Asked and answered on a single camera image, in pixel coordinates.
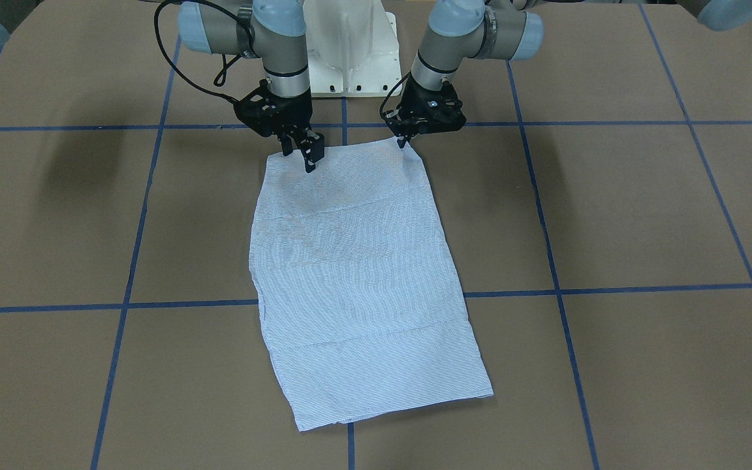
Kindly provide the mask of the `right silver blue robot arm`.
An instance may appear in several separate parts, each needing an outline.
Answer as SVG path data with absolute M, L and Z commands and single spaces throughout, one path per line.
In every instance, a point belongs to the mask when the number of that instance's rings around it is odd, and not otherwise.
M 233 107 L 236 119 L 259 136 L 275 137 L 288 157 L 298 152 L 306 172 L 324 157 L 325 140 L 311 127 L 313 104 L 307 58 L 306 21 L 301 1 L 176 1 L 180 42 L 188 50 L 221 57 L 220 72 L 208 89 L 180 71 L 161 38 L 162 12 L 156 3 L 155 41 L 161 55 L 186 84 Z M 242 59 L 259 59 L 264 78 L 245 97 L 221 92 L 227 74 Z

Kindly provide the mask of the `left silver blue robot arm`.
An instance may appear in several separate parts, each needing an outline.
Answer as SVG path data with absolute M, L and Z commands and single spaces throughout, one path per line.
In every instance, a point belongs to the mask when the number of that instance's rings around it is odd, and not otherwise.
M 514 117 L 480 126 L 752 125 L 752 1 L 436 1 L 380 111 L 400 147 L 465 126 L 466 60 L 512 74 Z

